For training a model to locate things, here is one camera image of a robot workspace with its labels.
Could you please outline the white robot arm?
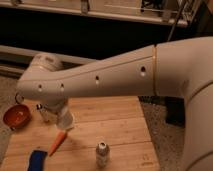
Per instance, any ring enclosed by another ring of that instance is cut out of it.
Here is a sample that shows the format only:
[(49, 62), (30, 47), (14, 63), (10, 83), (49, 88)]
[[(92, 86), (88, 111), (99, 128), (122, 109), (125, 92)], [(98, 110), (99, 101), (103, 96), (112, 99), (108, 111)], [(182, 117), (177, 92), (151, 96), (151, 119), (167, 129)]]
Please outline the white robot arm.
[(213, 171), (213, 36), (150, 45), (67, 70), (56, 56), (39, 53), (17, 90), (55, 113), (75, 97), (182, 98), (181, 171)]

